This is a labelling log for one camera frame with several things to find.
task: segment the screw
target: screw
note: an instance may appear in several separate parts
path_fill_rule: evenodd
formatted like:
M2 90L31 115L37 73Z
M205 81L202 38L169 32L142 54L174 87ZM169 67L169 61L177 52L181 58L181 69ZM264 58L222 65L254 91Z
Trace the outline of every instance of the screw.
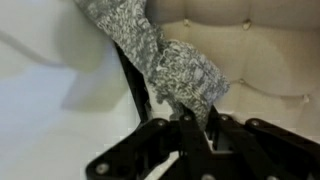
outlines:
M204 174L201 180L216 180L211 174Z
M279 180L279 178L277 178L275 176L268 176L267 180Z
M165 123L164 123L164 121L162 121L162 120L158 122L158 125L159 125L159 126L163 126L164 124L165 124Z
M184 117L184 120L186 120L186 121L190 121L192 118L190 117L190 116L185 116Z
M229 117L226 116L226 115L223 115L223 116L221 116L221 119L224 120L224 121L227 121L229 119Z
M259 122L256 121L256 120L253 120L251 123L252 123L254 126L259 126Z
M103 175L103 174L107 173L108 171L109 171L109 164L107 164L107 163L99 164L96 168L96 172L99 175Z

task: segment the black metal mechanism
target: black metal mechanism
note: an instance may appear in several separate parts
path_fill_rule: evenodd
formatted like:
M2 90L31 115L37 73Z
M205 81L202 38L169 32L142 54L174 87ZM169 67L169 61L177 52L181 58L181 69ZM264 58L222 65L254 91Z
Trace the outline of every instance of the black metal mechanism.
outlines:
M214 107L205 132L187 108L179 121L148 120L142 75L118 51L143 123L88 165L88 180L144 179L175 151L161 180L320 180L320 145L263 120L241 125Z

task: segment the tufted cushion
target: tufted cushion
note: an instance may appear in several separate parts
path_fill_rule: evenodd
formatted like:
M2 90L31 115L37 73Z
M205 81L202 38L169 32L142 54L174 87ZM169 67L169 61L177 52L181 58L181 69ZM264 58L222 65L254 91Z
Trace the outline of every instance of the tufted cushion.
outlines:
M320 141L319 0L152 0L146 8L166 38L193 44L232 82L220 112ZM169 116L167 104L151 104L155 116Z

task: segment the gray knit fabric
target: gray knit fabric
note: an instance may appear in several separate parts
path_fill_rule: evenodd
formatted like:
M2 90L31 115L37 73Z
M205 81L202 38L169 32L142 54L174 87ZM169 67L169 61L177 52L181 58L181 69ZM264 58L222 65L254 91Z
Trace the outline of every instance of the gray knit fabric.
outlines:
M181 103L191 109L203 130L213 102L229 84L220 70L192 45L164 39L150 24L147 0L75 0L80 9L124 51L157 94L174 113Z

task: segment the white surface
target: white surface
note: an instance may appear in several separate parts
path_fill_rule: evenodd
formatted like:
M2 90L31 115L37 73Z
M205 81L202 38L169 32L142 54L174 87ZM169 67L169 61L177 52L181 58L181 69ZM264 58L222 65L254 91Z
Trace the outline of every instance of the white surface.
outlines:
M2 0L0 179L84 180L139 118L111 41L72 1Z

